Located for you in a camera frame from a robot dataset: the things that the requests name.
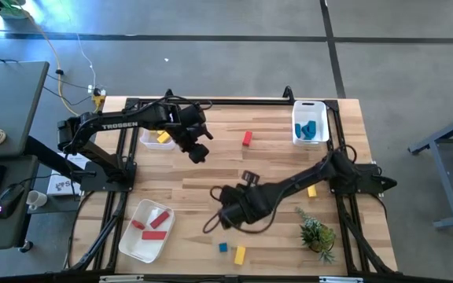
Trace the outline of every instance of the wooden tabletop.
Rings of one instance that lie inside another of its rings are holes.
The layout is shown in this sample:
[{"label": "wooden tabletop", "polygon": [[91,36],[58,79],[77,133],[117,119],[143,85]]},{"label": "wooden tabletop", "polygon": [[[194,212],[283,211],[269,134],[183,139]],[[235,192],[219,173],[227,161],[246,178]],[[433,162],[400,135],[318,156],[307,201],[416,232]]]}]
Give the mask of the wooden tabletop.
[{"label": "wooden tabletop", "polygon": [[[104,112],[121,110],[127,97],[107,97]],[[358,152],[359,163],[371,161],[359,101],[339,100],[346,143]],[[274,225],[265,233],[248,235],[218,227],[203,234],[205,222],[218,210],[219,204],[209,196],[213,186],[234,186],[241,181],[244,170],[261,176],[260,182],[278,182],[312,166],[326,155],[325,146],[296,147],[291,142],[292,106],[215,105],[208,111],[207,126],[214,139],[201,138],[210,153],[206,162],[193,164],[179,149],[148,150],[138,143],[138,163],[134,190],[129,194],[122,233],[125,231],[139,201],[150,199],[175,211],[175,224],[160,257],[145,264],[119,252],[118,274],[247,274],[247,275],[345,275],[347,273],[337,206],[326,182],[317,184],[316,198],[306,191],[281,202]],[[253,132],[251,145],[242,146],[244,133]],[[130,138],[127,133],[127,145]],[[116,151],[119,131],[98,133],[96,144],[109,153]],[[106,193],[95,193],[83,206],[76,224],[72,261],[90,247],[98,235]],[[383,259],[396,270],[389,230],[382,206],[369,195],[357,195],[363,234]],[[318,255],[302,246],[300,217],[295,207],[333,228],[337,235],[333,254],[336,262],[324,264]],[[244,228],[257,229],[267,219]],[[219,252],[218,244],[228,243],[228,252]],[[357,245],[351,235],[355,264],[360,267]],[[246,247],[245,262],[234,264],[236,247]],[[109,250],[104,253],[105,263]]]}]

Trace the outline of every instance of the small potted plant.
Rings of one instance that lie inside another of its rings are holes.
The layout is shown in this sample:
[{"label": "small potted plant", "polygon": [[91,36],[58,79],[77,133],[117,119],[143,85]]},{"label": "small potted plant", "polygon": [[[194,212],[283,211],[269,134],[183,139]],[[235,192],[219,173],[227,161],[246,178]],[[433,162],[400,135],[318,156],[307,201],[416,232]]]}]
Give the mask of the small potted plant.
[{"label": "small potted plant", "polygon": [[333,229],[310,217],[301,208],[296,208],[296,212],[304,220],[304,224],[300,225],[303,245],[310,248],[313,252],[317,252],[319,260],[324,263],[332,263],[335,260],[335,256],[333,256],[331,248],[336,238]]}]

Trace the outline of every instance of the white mug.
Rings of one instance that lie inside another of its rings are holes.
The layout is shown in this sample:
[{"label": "white mug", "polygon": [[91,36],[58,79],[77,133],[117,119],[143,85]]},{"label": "white mug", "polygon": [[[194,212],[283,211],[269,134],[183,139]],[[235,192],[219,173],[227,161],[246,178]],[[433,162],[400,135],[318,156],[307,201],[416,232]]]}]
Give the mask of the white mug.
[{"label": "white mug", "polygon": [[28,199],[26,200],[25,203],[29,204],[29,209],[35,210],[36,208],[45,205],[46,200],[47,200],[46,194],[32,190],[31,192],[29,192]]}]

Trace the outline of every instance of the red block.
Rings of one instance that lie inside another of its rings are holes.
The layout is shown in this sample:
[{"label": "red block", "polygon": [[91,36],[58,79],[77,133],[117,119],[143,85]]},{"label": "red block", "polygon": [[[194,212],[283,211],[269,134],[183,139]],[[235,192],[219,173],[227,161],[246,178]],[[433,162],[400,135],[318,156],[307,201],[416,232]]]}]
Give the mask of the red block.
[{"label": "red block", "polygon": [[132,220],[132,225],[134,225],[134,227],[141,229],[141,230],[145,229],[145,226],[139,221]]},{"label": "red block", "polygon": [[169,217],[169,212],[164,211],[161,215],[158,215],[158,217],[150,223],[151,227],[156,229],[168,217]]},{"label": "red block", "polygon": [[244,135],[244,141],[242,141],[242,145],[249,146],[249,143],[251,142],[251,137],[252,137],[252,132],[251,131],[246,131]]},{"label": "red block", "polygon": [[143,240],[163,240],[167,232],[165,231],[142,231]]}]

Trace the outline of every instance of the concrete floor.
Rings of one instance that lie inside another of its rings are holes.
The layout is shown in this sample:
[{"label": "concrete floor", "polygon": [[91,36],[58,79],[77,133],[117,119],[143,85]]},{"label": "concrete floor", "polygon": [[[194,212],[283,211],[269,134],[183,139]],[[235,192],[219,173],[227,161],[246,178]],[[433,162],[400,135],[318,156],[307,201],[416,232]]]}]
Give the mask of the concrete floor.
[{"label": "concrete floor", "polygon": [[[72,0],[61,2],[41,0],[25,7],[48,32],[325,35],[319,0],[126,0],[123,6],[85,0],[81,7]],[[327,2],[338,37],[453,38],[453,1]],[[35,32],[25,20],[0,20],[0,30]],[[90,84],[77,41],[53,44],[67,80]],[[289,84],[298,97],[337,97],[326,42],[96,40],[83,41],[83,47],[109,95],[158,95],[170,87],[182,95],[277,97]],[[49,61],[50,73],[56,68],[49,47],[39,39],[0,39],[0,57]],[[451,215],[433,159],[406,150],[453,120],[453,44],[338,43],[337,58],[346,97],[361,102],[374,159],[399,183],[385,194],[385,203],[400,271],[453,279],[453,228],[432,226],[433,220]],[[52,79],[46,85],[57,89]],[[70,86],[64,92],[72,101],[85,95]],[[75,107],[78,112],[92,109],[89,103]],[[69,116],[56,97],[43,91],[31,134],[55,148],[56,122]],[[33,216],[28,237],[36,248],[25,255],[0,251],[0,276],[61,269],[71,224],[72,214]]]}]

